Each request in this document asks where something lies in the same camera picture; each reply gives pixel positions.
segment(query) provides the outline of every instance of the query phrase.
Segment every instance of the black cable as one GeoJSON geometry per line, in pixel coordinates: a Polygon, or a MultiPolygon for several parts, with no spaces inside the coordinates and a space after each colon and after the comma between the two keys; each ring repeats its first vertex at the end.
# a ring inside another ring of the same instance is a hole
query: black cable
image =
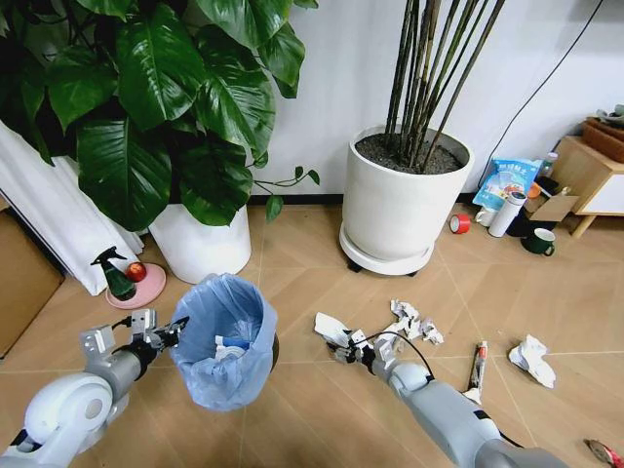
{"type": "Polygon", "coordinates": [[[133,325],[133,318],[131,315],[129,315],[128,317],[120,320],[119,322],[117,322],[116,324],[113,324],[112,329],[115,330],[115,328],[119,327],[120,325],[124,325],[127,328],[130,328],[133,325]]]}
{"type": "Polygon", "coordinates": [[[429,363],[427,362],[427,360],[425,359],[425,357],[422,355],[422,353],[420,351],[418,351],[418,348],[416,348],[413,343],[411,341],[409,341],[405,336],[403,336],[402,334],[396,333],[395,331],[380,331],[379,333],[375,333],[372,334],[371,336],[367,336],[366,338],[358,341],[357,343],[353,343],[353,346],[355,346],[356,344],[360,344],[360,343],[364,343],[365,341],[368,341],[369,339],[373,339],[373,338],[377,338],[378,336],[381,336],[383,334],[394,334],[395,336],[398,336],[399,338],[401,338],[405,343],[407,343],[409,346],[411,346],[411,349],[413,349],[416,354],[418,356],[420,356],[420,359],[422,360],[422,362],[425,364],[425,367],[427,368],[427,370],[429,371],[429,373],[431,374],[431,376],[433,378],[436,378],[433,374],[433,371],[431,370],[431,367],[429,366],[429,363]]]}
{"type": "Polygon", "coordinates": [[[527,107],[527,105],[531,102],[531,100],[535,97],[535,95],[537,93],[539,93],[539,90],[541,90],[544,85],[548,82],[548,80],[550,80],[551,76],[553,76],[555,74],[555,72],[557,71],[557,69],[559,68],[559,66],[564,62],[564,60],[566,59],[566,57],[569,55],[570,52],[572,52],[572,49],[574,49],[574,46],[576,46],[576,43],[580,40],[580,38],[583,36],[583,34],[585,33],[585,30],[587,29],[587,27],[589,26],[590,22],[592,22],[592,20],[594,19],[594,16],[596,15],[596,13],[598,12],[598,9],[601,7],[601,5],[603,4],[604,0],[600,0],[598,2],[598,5],[596,5],[596,8],[594,9],[594,12],[592,13],[592,15],[587,19],[587,22],[585,22],[585,25],[583,26],[583,28],[581,29],[581,32],[578,33],[578,36],[576,36],[576,39],[574,39],[574,42],[572,42],[572,44],[569,46],[569,48],[567,49],[567,51],[565,51],[564,56],[561,58],[561,60],[559,60],[559,62],[555,65],[555,68],[552,69],[552,71],[548,74],[548,76],[542,81],[542,83],[537,87],[537,89],[533,92],[532,95],[530,95],[530,97],[526,100],[526,102],[523,104],[523,106],[518,110],[518,112],[516,112],[516,115],[514,115],[513,119],[511,119],[511,121],[509,122],[509,125],[507,125],[507,128],[505,129],[505,132],[503,132],[503,135],[500,137],[500,139],[498,140],[498,143],[494,146],[494,149],[491,150],[491,152],[489,153],[489,156],[487,157],[487,162],[486,162],[486,166],[484,167],[484,171],[481,173],[481,177],[479,177],[479,186],[481,187],[481,184],[483,182],[483,178],[484,175],[486,174],[486,171],[488,170],[488,166],[489,166],[489,162],[491,161],[492,156],[494,155],[494,151],[496,151],[496,149],[498,149],[498,146],[500,145],[501,141],[505,138],[505,136],[507,135],[507,132],[509,132],[509,129],[511,128],[511,126],[513,125],[513,123],[516,121],[516,119],[518,118],[518,116],[521,114],[521,112],[523,110],[525,110],[525,107],[527,107]]]}
{"type": "Polygon", "coordinates": [[[512,446],[515,446],[515,447],[517,447],[518,449],[523,449],[523,448],[524,448],[523,446],[521,446],[520,444],[518,444],[518,443],[517,443],[516,441],[514,441],[513,439],[511,439],[511,438],[507,437],[507,436],[505,435],[505,433],[504,433],[504,432],[502,432],[502,431],[498,431],[498,433],[500,434],[500,437],[502,437],[503,439],[505,439],[505,440],[506,440],[508,443],[510,443],[512,446]]]}

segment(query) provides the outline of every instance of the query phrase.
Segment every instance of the blue trash bag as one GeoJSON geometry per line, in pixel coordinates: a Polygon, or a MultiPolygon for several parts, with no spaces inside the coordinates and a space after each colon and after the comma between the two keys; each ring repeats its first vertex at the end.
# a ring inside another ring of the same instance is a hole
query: blue trash bag
{"type": "Polygon", "coordinates": [[[257,398],[273,365],[275,309],[250,282],[212,276],[187,292],[173,321],[188,317],[171,356],[193,401],[209,410],[231,411],[257,398]],[[215,336],[250,341],[241,357],[215,360],[215,336]]]}

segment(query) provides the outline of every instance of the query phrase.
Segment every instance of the white mug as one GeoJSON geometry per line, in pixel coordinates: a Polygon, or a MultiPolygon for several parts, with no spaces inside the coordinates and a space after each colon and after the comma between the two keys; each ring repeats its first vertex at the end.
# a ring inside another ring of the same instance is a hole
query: white mug
{"type": "Polygon", "coordinates": [[[475,216],[475,221],[477,221],[479,224],[481,224],[484,227],[489,227],[497,213],[498,213],[497,210],[483,207],[481,208],[481,211],[478,212],[477,215],[475,216]]]}

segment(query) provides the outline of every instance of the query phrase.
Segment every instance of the white round planter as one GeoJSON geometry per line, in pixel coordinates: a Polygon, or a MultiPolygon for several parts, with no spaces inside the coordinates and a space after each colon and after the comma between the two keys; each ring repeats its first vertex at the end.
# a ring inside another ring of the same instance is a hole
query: white round planter
{"type": "MultiPolygon", "coordinates": [[[[463,168],[441,175],[412,175],[364,158],[355,144],[381,134],[383,126],[357,134],[349,142],[340,245],[364,268],[385,275],[405,275],[422,268],[474,164],[470,149],[442,134],[438,144],[451,151],[463,168]]],[[[429,137],[435,131],[428,130],[429,137]]]]}
{"type": "Polygon", "coordinates": [[[246,206],[229,226],[207,226],[183,205],[168,205],[149,231],[174,274],[186,283],[200,283],[211,273],[238,273],[252,256],[246,206]]]}

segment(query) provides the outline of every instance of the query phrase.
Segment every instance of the cylindrical bottle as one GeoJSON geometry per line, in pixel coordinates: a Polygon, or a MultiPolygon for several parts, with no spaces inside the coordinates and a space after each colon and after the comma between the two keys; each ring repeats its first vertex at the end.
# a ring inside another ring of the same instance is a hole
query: cylindrical bottle
{"type": "Polygon", "coordinates": [[[559,154],[555,152],[548,153],[542,162],[542,167],[539,170],[539,174],[541,176],[550,177],[553,174],[553,166],[557,161],[557,158],[559,158],[559,154]]]}
{"type": "Polygon", "coordinates": [[[496,214],[494,221],[491,222],[487,232],[494,237],[503,237],[511,221],[520,212],[520,208],[523,207],[526,199],[527,196],[522,192],[511,192],[498,214],[496,214]]]}

